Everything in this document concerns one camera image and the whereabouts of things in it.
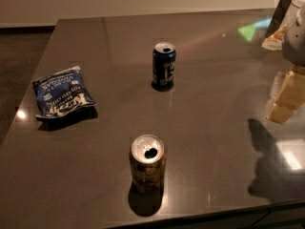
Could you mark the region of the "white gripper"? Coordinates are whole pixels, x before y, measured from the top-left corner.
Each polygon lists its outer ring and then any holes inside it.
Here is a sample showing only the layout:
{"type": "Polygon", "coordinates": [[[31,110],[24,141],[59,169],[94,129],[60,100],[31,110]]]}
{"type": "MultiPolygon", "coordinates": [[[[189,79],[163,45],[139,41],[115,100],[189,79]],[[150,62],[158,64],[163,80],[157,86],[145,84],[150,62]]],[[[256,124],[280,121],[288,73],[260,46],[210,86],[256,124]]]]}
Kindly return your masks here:
{"type": "Polygon", "coordinates": [[[305,103],[305,18],[298,15],[286,28],[282,53],[294,65],[287,73],[279,72],[266,106],[266,118],[284,123],[305,103]]]}

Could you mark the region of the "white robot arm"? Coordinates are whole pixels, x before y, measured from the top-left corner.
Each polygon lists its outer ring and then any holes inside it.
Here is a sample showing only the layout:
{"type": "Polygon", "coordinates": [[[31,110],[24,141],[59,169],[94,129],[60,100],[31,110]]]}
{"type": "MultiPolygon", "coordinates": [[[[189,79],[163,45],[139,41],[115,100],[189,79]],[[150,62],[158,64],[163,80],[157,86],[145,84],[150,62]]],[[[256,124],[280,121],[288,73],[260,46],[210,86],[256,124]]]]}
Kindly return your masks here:
{"type": "Polygon", "coordinates": [[[305,0],[280,0],[262,47],[293,64],[276,74],[266,106],[266,118],[281,124],[305,103],[305,0]]]}

